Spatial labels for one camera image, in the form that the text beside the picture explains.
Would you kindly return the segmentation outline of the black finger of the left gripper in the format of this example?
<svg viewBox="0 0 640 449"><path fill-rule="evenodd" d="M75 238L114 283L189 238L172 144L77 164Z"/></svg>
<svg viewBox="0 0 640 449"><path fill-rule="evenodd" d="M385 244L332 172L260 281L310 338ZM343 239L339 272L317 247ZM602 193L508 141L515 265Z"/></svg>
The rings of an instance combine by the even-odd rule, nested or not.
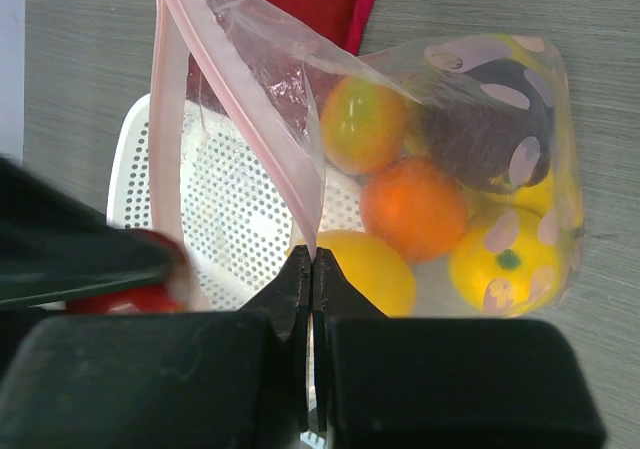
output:
<svg viewBox="0 0 640 449"><path fill-rule="evenodd" d="M2 158L2 308L163 283L176 264L170 246L109 226L101 213Z"/></svg>

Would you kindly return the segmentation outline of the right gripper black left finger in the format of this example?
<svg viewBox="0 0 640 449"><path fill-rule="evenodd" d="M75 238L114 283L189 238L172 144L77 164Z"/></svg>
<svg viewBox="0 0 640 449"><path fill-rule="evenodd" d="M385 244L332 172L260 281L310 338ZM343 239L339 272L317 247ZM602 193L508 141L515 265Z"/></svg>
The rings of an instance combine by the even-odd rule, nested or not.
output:
<svg viewBox="0 0 640 449"><path fill-rule="evenodd" d="M293 250L231 312L56 316L1 381L5 448L296 448L312 267Z"/></svg>

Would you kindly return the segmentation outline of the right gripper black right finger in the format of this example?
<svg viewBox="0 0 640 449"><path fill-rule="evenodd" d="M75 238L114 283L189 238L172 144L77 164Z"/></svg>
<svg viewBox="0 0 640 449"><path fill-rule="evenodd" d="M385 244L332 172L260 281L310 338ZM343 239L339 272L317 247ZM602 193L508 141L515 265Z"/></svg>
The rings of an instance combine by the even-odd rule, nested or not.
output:
<svg viewBox="0 0 640 449"><path fill-rule="evenodd" d="M389 318L321 249L312 266L318 427L332 448L601 448L576 355L536 319Z"/></svg>

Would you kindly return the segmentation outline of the yellow lemon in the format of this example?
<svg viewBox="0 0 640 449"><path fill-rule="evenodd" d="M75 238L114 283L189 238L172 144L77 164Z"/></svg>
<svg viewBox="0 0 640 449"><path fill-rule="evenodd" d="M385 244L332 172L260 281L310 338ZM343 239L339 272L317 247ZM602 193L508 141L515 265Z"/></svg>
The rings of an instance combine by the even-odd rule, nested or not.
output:
<svg viewBox="0 0 640 449"><path fill-rule="evenodd" d="M317 243L332 252L348 282L386 316L411 315L415 277L386 242L365 232L337 229L319 232Z"/></svg>

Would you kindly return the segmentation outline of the orange fruit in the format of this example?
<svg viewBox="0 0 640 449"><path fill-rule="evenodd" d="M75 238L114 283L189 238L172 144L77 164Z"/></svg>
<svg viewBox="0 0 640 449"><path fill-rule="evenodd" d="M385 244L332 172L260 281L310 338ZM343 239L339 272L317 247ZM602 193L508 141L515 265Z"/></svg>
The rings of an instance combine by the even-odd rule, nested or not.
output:
<svg viewBox="0 0 640 449"><path fill-rule="evenodd" d="M451 251L465 233L469 209L456 181L431 159L407 156L373 175L360 197L363 227L406 261Z"/></svg>

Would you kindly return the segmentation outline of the clear zip top bag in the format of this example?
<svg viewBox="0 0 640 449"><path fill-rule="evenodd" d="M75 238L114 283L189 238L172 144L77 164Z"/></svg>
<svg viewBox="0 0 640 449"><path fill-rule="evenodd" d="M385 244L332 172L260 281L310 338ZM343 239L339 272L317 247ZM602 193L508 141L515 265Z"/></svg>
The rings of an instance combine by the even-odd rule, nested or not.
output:
<svg viewBox="0 0 640 449"><path fill-rule="evenodd" d="M148 148L195 308L252 297L296 247L399 317L519 316L580 267L569 84L544 38L356 56L267 0L156 0Z"/></svg>

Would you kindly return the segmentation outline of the red yellow mango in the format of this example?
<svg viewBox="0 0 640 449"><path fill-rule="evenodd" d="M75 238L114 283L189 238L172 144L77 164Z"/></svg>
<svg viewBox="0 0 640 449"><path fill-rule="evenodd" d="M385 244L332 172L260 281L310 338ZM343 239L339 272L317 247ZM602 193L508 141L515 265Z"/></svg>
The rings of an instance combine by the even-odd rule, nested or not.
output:
<svg viewBox="0 0 640 449"><path fill-rule="evenodd" d="M321 112L325 154L345 174L379 171L399 154L407 118L403 95L361 78L344 77Z"/></svg>

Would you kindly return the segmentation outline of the dark red apple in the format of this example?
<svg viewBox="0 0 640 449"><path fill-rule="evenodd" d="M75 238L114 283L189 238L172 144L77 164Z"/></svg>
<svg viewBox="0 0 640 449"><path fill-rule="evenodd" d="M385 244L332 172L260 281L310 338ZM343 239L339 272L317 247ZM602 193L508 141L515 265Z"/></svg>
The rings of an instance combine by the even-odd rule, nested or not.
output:
<svg viewBox="0 0 640 449"><path fill-rule="evenodd" d="M458 76L477 91L428 105L423 127L443 171L474 190L510 194L542 182L550 169L554 92L543 75L511 59Z"/></svg>

